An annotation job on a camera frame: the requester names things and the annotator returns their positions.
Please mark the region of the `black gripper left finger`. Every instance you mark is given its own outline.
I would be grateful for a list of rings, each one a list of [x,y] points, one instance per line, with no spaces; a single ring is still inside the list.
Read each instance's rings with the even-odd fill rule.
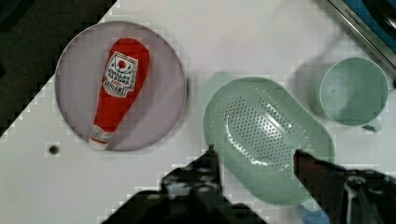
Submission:
[[[223,205],[219,172],[219,155],[211,144],[198,159],[166,175],[161,181],[161,194],[182,210],[210,212]]]

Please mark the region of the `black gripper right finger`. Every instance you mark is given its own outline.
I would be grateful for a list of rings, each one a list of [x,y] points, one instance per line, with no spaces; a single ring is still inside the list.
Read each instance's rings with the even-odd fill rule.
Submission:
[[[372,169],[346,169],[300,149],[293,170],[331,224],[396,224],[395,178]]]

